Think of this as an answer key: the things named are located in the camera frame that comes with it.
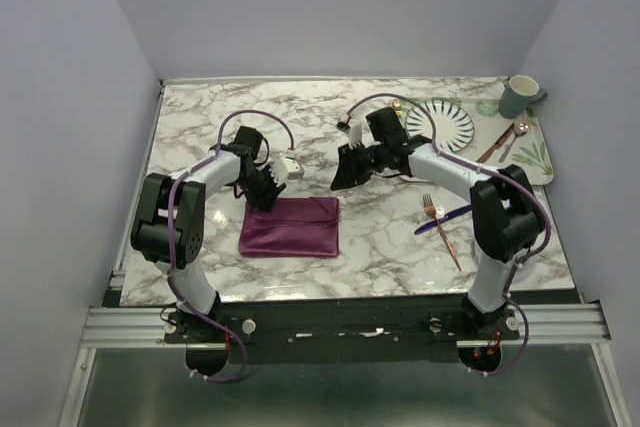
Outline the purple satin napkin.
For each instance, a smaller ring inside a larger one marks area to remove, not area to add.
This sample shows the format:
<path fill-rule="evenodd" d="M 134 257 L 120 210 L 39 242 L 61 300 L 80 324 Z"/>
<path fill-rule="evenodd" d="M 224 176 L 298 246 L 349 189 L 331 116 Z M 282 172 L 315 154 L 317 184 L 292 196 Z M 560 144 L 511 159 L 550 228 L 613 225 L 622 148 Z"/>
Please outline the purple satin napkin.
<path fill-rule="evenodd" d="M 269 212 L 246 203 L 238 251 L 247 258 L 335 258 L 339 221 L 336 197 L 278 198 Z"/>

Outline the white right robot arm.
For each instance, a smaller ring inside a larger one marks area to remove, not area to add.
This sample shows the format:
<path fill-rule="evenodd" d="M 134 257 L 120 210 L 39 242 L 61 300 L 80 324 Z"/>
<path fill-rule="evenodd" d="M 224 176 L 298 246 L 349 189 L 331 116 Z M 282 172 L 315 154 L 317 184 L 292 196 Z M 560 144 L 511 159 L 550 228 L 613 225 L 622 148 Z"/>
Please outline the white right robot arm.
<path fill-rule="evenodd" d="M 530 256 L 538 236 L 549 227 L 544 209 L 517 166 L 496 170 L 467 161 L 422 135 L 410 137 L 391 107 L 366 116 L 375 143 L 362 141 L 362 126 L 349 118 L 337 128 L 348 135 L 338 148 L 333 191 L 352 189 L 386 169 L 427 180 L 456 194 L 471 206 L 479 265 L 462 303 L 460 326 L 480 339 L 496 327 L 507 292 L 520 264 Z"/>

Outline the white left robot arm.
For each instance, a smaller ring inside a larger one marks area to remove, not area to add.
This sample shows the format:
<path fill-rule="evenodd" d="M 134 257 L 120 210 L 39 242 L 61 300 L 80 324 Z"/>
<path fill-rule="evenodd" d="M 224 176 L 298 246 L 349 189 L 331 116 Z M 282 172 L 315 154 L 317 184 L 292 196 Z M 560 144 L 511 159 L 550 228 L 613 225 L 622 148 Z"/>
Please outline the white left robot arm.
<path fill-rule="evenodd" d="M 201 342 L 214 340 L 222 327 L 215 312 L 218 292 L 198 260 L 204 241 L 206 202 L 224 187 L 236 187 L 250 207 L 269 211 L 286 181 L 302 172 L 297 161 L 257 160 L 264 136 L 242 126 L 233 141 L 212 148 L 196 164 L 171 175 L 146 176 L 134 215 L 130 243 L 168 278 L 187 329 Z"/>

